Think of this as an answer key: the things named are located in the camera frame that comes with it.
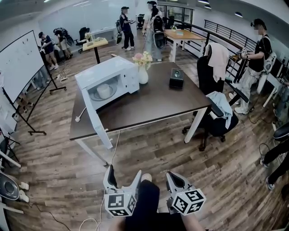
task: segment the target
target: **wooden floor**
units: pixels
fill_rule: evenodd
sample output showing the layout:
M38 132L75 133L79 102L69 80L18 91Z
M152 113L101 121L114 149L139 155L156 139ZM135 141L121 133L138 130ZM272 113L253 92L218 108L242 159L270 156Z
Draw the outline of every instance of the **wooden floor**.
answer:
M101 61L111 58L111 54L121 55L131 60L141 51L143 38L136 39L135 51L124 51L119 46L99 49ZM164 61L168 61L171 45L164 51ZM177 50L176 63L197 83L196 59L186 51ZM94 51L76 55L57 72L67 73L70 78L65 84L67 91L46 91L35 107L30 122L47 136L30 136L29 128L19 121L14 137L21 143L15 148L22 168L6 169L6 172L29 182L27 195L30 202L50 211L54 217L65 223L70 230L78 231L81 222L93 217L99 221L100 204L103 199L103 176L105 167L99 166L78 144L70 141L70 121L77 88L74 75L96 64ZM267 121L273 119L272 109L263 109L262 97L250 115L255 122L259 117ZM113 160L119 185L127 185L139 169L150 173L153 182L161 189L160 212L167 211L168 192L165 187L165 173L170 170L184 175L207 197L204 208L197 214L205 228L215 231L269 231L282 226L286 221L287 204L280 196L286 184L286 175L277 181L276 188L269 191L265 178L272 171L260 166L259 144L273 145L272 126L259 120L256 124L248 116L238 116L238 126L226 135L226 142L210 137L204 152L199 152L202 130L188 144L184 144L182 128L190 124L191 115L174 117L139 128L122 131L117 152ZM116 134L112 134L113 145ZM113 151L105 151L98 139L89 142L103 153L110 162ZM8 212L12 231L66 231L66 227L53 220L51 214L40 213L35 206L26 203L7 202L22 209L24 215ZM101 231L107 230L109 216L103 208ZM95 229L93 222L87 222L83 231Z

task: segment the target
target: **microwave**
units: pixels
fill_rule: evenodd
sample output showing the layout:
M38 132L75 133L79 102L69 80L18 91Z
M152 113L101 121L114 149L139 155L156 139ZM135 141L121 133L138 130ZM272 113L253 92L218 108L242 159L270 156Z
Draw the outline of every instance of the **microwave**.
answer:
M128 92L139 90L138 66L117 56L78 73L75 78L94 130L104 146L112 148L96 110Z

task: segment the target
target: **man in black shirt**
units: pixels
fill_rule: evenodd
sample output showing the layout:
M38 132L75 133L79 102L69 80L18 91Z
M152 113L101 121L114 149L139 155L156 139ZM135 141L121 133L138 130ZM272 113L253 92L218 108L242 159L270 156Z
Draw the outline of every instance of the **man in black shirt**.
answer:
M129 9L129 7L122 7L121 8L121 15L119 17L120 20L120 24L121 24L121 29L125 35L125 50L130 51L131 49L134 49L135 47L135 42L134 42L134 35L131 32L131 25L132 21L130 21L126 14L127 14L127 10ZM131 47L129 47L128 42L129 40L131 41Z
M261 40L258 41L255 52L248 52L248 55L242 55L243 60L248 59L248 67L240 79L239 84L236 87L242 91L242 93L250 99L251 86L257 82L261 71L264 69L264 59L268 59L272 52L269 36L267 35L267 27L265 23L257 18L254 20L254 31L261 36ZM235 111L239 114L246 114L248 111L249 102L241 100L241 106L236 107Z

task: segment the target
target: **chair armrest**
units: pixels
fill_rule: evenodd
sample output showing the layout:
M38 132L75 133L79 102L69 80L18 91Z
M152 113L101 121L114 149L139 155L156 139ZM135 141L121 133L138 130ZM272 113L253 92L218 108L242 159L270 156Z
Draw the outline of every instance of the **chair armrest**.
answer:
M207 97L208 99L209 99L209 101L210 101L210 103L211 103L211 110L212 110L212 112L218 117L218 118L220 118L220 117L223 117L224 116L224 114L223 114L223 112L219 109L219 107L209 98L209 97Z
M225 82L234 90L234 92L237 93L235 98L230 101L230 105L233 105L239 98L242 98L246 103L249 102L249 99L239 89L233 87L230 80L225 79Z

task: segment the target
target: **small black device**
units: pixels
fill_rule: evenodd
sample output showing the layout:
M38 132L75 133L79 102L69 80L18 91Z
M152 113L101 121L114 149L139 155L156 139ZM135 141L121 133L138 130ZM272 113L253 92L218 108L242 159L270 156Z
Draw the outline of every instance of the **small black device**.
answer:
M184 84L184 71L181 69L172 68L170 87L171 88L182 88Z

